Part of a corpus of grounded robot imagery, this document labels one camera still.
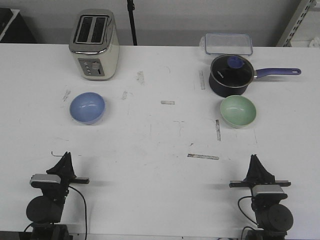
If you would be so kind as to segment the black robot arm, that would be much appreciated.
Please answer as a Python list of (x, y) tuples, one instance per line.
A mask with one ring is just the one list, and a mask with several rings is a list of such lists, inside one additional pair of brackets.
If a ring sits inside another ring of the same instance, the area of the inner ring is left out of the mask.
[(68, 227), (61, 224), (62, 213), (69, 189), (77, 192), (84, 203), (85, 234), (88, 236), (87, 202), (84, 195), (71, 184), (86, 185), (90, 182), (87, 177), (77, 177), (72, 164), (72, 155), (65, 152), (58, 163), (48, 169), (45, 174), (34, 174), (29, 184), (40, 189), (41, 196), (32, 199), (26, 207), (26, 216), (31, 221), (31, 240), (72, 240)]
[(256, 228), (245, 226), (241, 231), (241, 240), (284, 240), (287, 231), (294, 223), (291, 211), (280, 202), (288, 197), (283, 187), (291, 186), (288, 180), (276, 180), (269, 173), (257, 155), (250, 156), (248, 172), (244, 180), (235, 180), (229, 183), (230, 188), (249, 188), (251, 208), (255, 214), (255, 220), (251, 219), (241, 208), (240, 202), (246, 196), (237, 201), (240, 212)]

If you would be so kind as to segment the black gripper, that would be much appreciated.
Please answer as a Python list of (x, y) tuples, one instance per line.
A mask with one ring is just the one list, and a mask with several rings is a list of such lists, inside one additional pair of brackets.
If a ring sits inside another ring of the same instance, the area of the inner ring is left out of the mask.
[(230, 188), (253, 188), (257, 185), (279, 185), (280, 187), (290, 187), (288, 180), (275, 180), (275, 176), (269, 173), (260, 162), (256, 154), (250, 156), (248, 171), (244, 180), (232, 180), (229, 183)]
[(70, 152), (65, 152), (58, 163), (52, 168), (46, 170), (47, 174), (62, 175), (66, 166), (66, 173), (68, 178), (59, 178), (46, 182), (42, 193), (53, 202), (64, 202), (69, 194), (70, 184), (89, 184), (90, 179), (88, 177), (76, 177), (73, 164), (72, 156)]

